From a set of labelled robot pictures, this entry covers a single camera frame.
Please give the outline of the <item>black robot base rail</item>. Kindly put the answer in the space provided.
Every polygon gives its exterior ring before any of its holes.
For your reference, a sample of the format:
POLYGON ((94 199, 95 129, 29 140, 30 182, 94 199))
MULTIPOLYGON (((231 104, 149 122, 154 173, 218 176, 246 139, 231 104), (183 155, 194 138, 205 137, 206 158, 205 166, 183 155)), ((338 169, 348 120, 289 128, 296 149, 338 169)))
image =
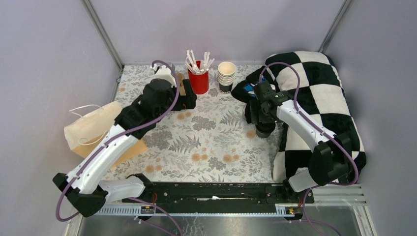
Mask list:
POLYGON ((277 213, 277 204, 301 206, 305 192, 272 183, 154 182, 139 200, 168 213, 277 213))

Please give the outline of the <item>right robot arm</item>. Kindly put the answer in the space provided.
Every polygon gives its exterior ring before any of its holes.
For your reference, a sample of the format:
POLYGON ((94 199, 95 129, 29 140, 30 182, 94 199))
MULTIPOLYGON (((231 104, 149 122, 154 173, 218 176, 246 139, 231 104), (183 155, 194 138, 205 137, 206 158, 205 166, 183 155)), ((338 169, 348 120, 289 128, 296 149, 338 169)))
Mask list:
POLYGON ((282 121, 293 129, 307 144, 312 156, 306 170, 284 180, 284 200, 293 203, 302 191, 333 183, 351 172, 358 178, 358 169, 352 158, 352 145, 348 135, 336 135, 320 126, 287 91, 276 92, 267 81, 253 88, 257 99, 252 121, 282 121))

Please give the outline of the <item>cardboard cup carrier tray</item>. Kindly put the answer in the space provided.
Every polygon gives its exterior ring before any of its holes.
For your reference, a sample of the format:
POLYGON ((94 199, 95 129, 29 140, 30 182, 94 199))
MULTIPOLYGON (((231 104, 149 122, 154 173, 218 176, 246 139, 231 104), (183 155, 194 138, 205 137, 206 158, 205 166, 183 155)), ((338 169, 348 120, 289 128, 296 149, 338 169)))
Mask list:
POLYGON ((179 81, 179 83, 178 83, 179 94, 180 94, 180 96, 186 96, 186 91, 185 91, 185 87, 184 87, 184 84, 183 84, 183 80, 185 79, 185 75, 180 73, 180 72, 177 72, 176 76, 177 76, 178 81, 179 81))

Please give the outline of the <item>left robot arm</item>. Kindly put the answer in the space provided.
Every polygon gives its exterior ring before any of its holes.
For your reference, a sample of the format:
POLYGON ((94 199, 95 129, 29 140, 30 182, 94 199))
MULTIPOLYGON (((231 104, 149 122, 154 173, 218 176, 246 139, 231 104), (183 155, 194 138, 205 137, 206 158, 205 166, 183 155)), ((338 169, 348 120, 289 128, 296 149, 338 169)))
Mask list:
POLYGON ((197 95, 191 82, 170 67, 154 68, 155 78, 145 85, 129 106, 116 116, 114 124, 105 137, 76 168, 67 174, 58 173, 53 183, 61 191, 56 208, 59 221, 60 205, 64 198, 73 205, 78 214, 90 217, 106 203, 137 198, 147 202, 152 197, 152 183, 143 175, 129 175, 123 180, 103 180, 116 161, 154 129, 169 112, 194 109, 197 95))

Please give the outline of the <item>black paper coffee cup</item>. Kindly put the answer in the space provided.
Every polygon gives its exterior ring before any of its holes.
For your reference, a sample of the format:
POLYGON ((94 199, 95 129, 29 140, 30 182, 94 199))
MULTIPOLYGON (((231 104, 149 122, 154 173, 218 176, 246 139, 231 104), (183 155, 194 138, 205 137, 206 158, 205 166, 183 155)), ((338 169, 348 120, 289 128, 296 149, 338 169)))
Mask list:
POLYGON ((275 123, 258 123, 255 125, 256 134, 259 138, 265 139, 268 138, 271 133, 275 130, 275 123))

